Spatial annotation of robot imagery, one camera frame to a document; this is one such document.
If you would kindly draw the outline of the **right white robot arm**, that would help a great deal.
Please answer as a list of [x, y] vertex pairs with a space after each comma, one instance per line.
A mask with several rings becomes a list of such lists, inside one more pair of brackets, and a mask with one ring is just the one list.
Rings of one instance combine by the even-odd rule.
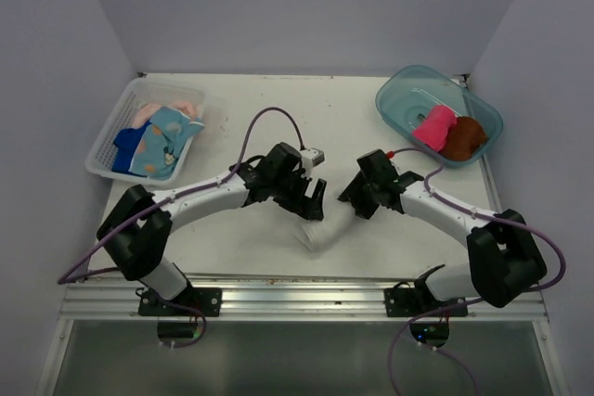
[[545, 277], [547, 265], [514, 210], [501, 213], [471, 208], [430, 188], [415, 172], [400, 173], [390, 154], [377, 149], [358, 158], [355, 178], [339, 196], [370, 219], [378, 208], [417, 218], [456, 240], [468, 254], [459, 265], [434, 266], [407, 288], [415, 311], [435, 314], [447, 302], [478, 297], [502, 308]]

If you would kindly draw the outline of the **white towel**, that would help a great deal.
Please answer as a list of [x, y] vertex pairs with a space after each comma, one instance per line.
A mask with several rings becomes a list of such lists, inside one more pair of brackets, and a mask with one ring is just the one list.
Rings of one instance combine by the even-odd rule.
[[329, 249], [349, 228], [355, 219], [355, 211], [350, 207], [330, 210], [322, 221], [305, 222], [295, 232], [295, 238], [311, 253], [321, 253]]

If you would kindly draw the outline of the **light blue patterned cloth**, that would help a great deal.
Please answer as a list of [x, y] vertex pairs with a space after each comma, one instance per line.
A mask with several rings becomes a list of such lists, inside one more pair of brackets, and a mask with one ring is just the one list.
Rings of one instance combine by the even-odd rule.
[[199, 134], [205, 124], [169, 107], [158, 109], [148, 122], [150, 127], [144, 134], [146, 150], [134, 155], [131, 171], [164, 181], [173, 174], [187, 141]]

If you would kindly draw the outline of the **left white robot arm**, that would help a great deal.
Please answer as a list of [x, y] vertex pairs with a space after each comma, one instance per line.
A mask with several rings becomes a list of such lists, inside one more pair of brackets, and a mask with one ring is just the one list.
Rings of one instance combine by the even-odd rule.
[[273, 200], [285, 211], [311, 222], [323, 219], [327, 183], [312, 180], [325, 159], [322, 150], [274, 145], [265, 155], [240, 160], [205, 182], [149, 192], [142, 185], [126, 190], [97, 231], [97, 237], [129, 281], [147, 287], [171, 314], [195, 306], [196, 292], [164, 251], [170, 234], [221, 211]]

